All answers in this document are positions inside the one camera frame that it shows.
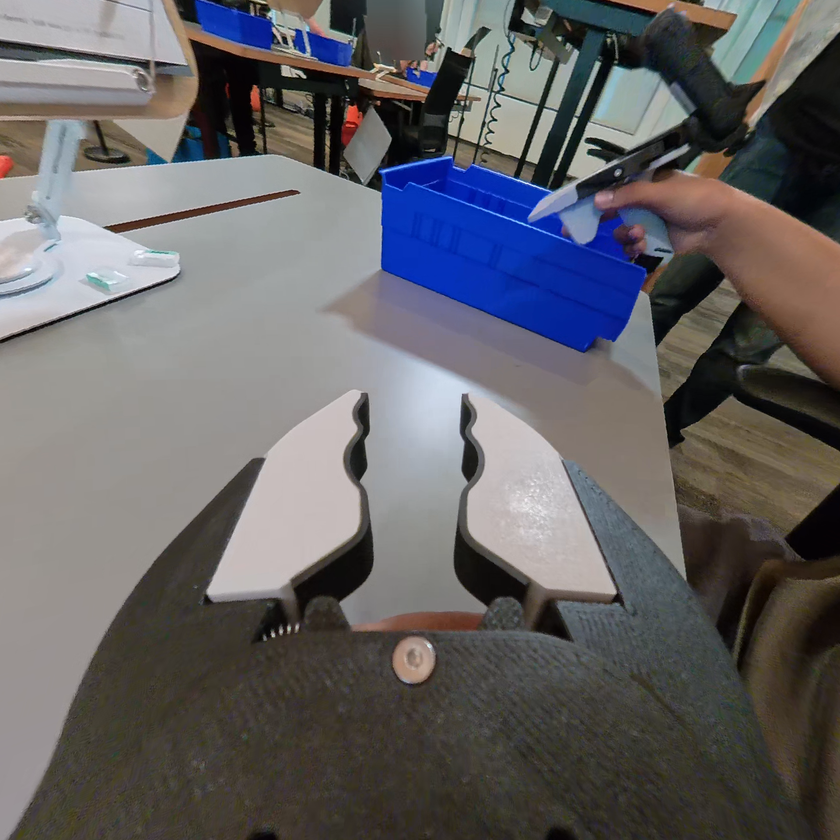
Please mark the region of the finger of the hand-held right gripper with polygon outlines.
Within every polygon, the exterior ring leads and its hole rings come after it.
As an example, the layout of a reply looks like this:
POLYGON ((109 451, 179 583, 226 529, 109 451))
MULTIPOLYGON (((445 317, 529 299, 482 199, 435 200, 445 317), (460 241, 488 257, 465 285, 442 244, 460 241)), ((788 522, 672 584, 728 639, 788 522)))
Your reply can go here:
POLYGON ((546 195, 528 216, 528 222, 536 222, 549 217, 558 216, 564 224, 571 217, 574 224, 599 224, 602 211, 595 209, 594 195, 600 191, 610 190, 627 178, 628 167, 603 167, 601 170, 580 178, 568 185, 564 185, 549 195, 546 195))

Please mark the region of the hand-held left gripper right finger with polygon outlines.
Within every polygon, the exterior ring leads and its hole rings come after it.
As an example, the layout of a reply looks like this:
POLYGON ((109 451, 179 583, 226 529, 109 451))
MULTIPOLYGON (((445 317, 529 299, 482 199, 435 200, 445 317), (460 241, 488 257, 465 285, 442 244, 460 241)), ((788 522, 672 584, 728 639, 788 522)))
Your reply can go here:
POLYGON ((618 590, 560 453, 489 398, 461 398, 455 572, 488 606, 613 603, 618 590))

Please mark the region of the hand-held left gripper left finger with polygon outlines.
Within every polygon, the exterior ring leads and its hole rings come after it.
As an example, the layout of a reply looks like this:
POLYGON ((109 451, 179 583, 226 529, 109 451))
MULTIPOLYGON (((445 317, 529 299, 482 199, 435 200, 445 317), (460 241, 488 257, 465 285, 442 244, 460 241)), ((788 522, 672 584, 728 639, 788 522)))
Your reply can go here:
POLYGON ((206 589, 212 603, 342 600, 372 568, 361 478, 366 392, 348 391, 287 432, 264 457, 206 589))

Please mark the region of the blue plastic bin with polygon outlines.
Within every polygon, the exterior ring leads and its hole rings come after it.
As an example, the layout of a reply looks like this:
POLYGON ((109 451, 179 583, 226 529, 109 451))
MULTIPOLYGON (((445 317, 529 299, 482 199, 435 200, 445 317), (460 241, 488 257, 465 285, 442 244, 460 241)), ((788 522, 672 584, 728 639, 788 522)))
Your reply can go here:
POLYGON ((491 237, 420 216, 382 229, 381 267, 580 352, 627 326, 644 269, 542 231, 491 237))
POLYGON ((216 2, 195 1, 197 22, 210 35, 243 46, 271 50, 274 35, 270 20, 216 2))
POLYGON ((562 236, 557 216, 529 222, 549 191, 439 157, 382 172, 383 230, 404 235, 468 262, 565 294, 587 282, 635 297, 646 271, 629 261, 611 229, 588 245, 562 236))
POLYGON ((293 36, 295 49, 305 57, 323 64, 336 67, 351 65, 354 45, 351 40, 341 40, 322 36, 307 29, 295 29, 293 36))

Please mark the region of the person's right forearm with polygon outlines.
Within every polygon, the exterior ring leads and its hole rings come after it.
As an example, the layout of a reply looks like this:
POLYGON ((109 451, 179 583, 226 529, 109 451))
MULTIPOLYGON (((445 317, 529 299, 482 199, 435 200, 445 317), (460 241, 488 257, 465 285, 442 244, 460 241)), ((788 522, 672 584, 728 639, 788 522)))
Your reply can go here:
POLYGON ((714 186, 721 207, 709 257, 793 352, 838 387, 838 243, 775 206, 714 186))

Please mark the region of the person's right hand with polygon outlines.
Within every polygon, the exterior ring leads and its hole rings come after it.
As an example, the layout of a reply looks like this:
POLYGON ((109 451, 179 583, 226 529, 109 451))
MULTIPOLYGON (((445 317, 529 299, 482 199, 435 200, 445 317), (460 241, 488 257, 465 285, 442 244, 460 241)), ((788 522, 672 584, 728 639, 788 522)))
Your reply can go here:
POLYGON ((728 184, 678 171, 594 194, 595 209, 603 216, 637 209, 659 218, 675 256, 705 250, 718 228, 752 200, 728 184))

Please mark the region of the black office chair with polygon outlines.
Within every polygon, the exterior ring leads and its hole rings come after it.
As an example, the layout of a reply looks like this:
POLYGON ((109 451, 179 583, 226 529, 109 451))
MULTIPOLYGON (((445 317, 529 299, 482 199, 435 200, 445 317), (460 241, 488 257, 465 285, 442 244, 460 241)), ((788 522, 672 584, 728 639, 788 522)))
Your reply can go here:
POLYGON ((403 162, 445 155, 448 147, 448 121, 464 86, 473 59, 447 47, 436 78, 421 107, 417 124, 401 133, 403 162))

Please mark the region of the hanging white paper sheet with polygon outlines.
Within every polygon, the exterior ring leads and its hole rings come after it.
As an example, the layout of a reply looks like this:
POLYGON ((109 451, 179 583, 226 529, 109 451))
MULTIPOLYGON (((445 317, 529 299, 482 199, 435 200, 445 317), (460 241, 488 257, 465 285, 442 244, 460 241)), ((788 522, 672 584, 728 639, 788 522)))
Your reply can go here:
POLYGON ((121 119, 115 121, 122 130, 139 141, 143 147, 170 163, 181 142, 187 114, 171 119, 121 119))
POLYGON ((350 105, 341 129, 343 159, 363 185, 368 185, 380 168, 392 143, 392 136, 374 107, 361 111, 350 105))

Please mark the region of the person's dark brown clothing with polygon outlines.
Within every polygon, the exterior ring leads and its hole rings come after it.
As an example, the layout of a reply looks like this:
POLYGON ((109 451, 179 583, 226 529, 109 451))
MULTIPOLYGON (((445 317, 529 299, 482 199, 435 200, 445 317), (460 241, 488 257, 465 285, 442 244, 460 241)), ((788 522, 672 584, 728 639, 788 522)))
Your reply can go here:
POLYGON ((839 838, 839 559, 768 522, 678 506, 686 577, 731 651, 772 764, 815 838, 839 838))

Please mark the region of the wooden background table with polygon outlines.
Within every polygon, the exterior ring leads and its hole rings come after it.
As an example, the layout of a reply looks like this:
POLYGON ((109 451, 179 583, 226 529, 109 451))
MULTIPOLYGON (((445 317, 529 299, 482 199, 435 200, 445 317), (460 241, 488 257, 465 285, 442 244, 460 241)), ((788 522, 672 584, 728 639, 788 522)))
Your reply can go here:
MULTIPOLYGON (((195 44, 256 63, 259 89, 296 91, 312 95, 313 150, 315 168, 337 175, 342 160, 341 129, 344 105, 351 100, 394 100, 424 104, 429 88, 401 78, 379 77, 372 70, 323 64, 289 50, 264 50, 240 45, 186 23, 187 37, 195 44)), ((478 97, 458 95, 457 103, 472 104, 478 97)))

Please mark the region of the round black floor base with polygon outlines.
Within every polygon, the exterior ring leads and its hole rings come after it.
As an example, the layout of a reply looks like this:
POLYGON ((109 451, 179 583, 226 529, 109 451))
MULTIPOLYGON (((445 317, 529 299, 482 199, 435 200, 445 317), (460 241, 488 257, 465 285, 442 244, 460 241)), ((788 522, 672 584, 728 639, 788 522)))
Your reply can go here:
POLYGON ((126 165, 131 162, 128 154, 108 145, 99 121, 93 121, 92 128, 96 142, 82 151, 87 160, 105 165, 126 165))

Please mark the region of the printed instruction sheet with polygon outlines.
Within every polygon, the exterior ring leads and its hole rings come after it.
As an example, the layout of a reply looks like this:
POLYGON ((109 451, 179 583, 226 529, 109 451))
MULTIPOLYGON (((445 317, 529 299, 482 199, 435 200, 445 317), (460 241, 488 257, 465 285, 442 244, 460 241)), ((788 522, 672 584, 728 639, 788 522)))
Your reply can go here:
POLYGON ((2 1, 1 40, 93 56, 187 65, 161 1, 2 1))

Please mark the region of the dark metal desk frame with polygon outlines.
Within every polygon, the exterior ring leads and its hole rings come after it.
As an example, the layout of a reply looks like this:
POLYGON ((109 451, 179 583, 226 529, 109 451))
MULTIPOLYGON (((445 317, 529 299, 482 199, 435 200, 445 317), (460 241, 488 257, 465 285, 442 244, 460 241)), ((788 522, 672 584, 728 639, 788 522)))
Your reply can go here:
POLYGON ((689 2, 548 1, 515 2, 509 21, 512 35, 531 40, 553 55, 549 78, 523 145, 515 177, 522 174, 532 142, 559 72, 563 47, 575 52, 560 106, 543 144, 531 182, 557 187, 570 171, 608 77, 623 65, 623 41, 642 34, 650 21, 669 6, 687 15, 699 28, 703 46, 714 45, 733 26, 731 12, 689 2))

